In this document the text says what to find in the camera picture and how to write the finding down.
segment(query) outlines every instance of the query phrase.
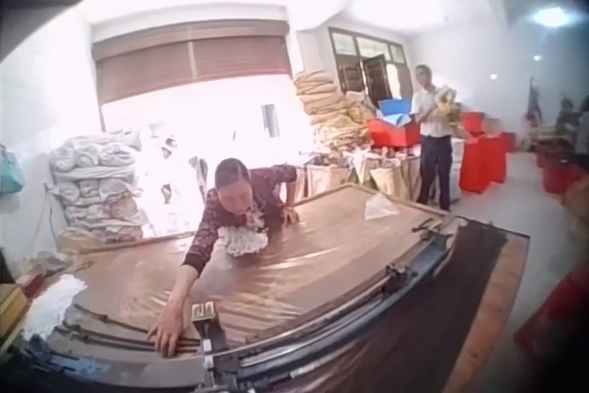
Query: yellow object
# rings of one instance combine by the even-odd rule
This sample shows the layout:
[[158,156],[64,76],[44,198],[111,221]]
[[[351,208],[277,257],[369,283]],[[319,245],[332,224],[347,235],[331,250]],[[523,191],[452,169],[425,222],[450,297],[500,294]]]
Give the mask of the yellow object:
[[0,284],[0,341],[4,341],[27,312],[29,300],[16,284]]
[[437,108],[448,116],[450,122],[460,121],[460,107],[456,103],[456,91],[451,87],[443,87],[436,97]]

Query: dark trousers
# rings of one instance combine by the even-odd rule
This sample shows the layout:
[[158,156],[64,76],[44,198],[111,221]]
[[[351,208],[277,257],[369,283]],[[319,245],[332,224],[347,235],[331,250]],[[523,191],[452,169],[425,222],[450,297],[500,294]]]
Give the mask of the dark trousers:
[[569,160],[569,162],[578,166],[579,168],[581,168],[585,172],[589,172],[589,155],[587,155],[587,154],[569,154],[567,159]]
[[440,183],[440,208],[450,210],[450,170],[452,168],[452,138],[422,137],[422,189],[417,202],[427,204],[436,172]]

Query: dark hair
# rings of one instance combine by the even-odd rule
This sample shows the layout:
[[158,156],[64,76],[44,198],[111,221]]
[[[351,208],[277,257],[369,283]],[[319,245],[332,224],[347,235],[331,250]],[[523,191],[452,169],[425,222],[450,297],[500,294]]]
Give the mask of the dark hair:
[[429,77],[432,76],[432,68],[430,68],[427,64],[418,64],[415,66],[415,72],[423,71]]
[[589,96],[585,97],[581,104],[581,112],[589,112]]
[[219,163],[214,172],[214,186],[217,189],[229,186],[240,179],[249,182],[249,171],[246,165],[236,158],[226,158]]

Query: stacked fabric rolls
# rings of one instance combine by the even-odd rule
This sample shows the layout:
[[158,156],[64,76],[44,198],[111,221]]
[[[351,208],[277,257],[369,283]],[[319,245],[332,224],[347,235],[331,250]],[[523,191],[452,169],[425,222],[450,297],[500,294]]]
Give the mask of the stacked fabric rolls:
[[52,193],[64,207],[69,226],[86,230],[105,242],[141,239],[146,223],[134,196],[135,137],[100,134],[67,140],[54,150],[50,168]]
[[345,151],[365,142],[368,128],[359,106],[342,95],[331,76],[307,71],[294,78],[294,85],[318,144]]

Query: woman's hand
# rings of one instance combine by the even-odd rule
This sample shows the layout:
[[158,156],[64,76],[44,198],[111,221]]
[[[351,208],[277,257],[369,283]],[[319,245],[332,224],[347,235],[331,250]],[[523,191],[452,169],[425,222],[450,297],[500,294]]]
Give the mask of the woman's hand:
[[284,206],[283,209],[284,225],[294,225],[298,223],[298,213],[292,206]]
[[171,357],[176,352],[178,339],[184,331],[182,304],[168,302],[156,323],[147,333],[147,339],[156,337],[156,352]]

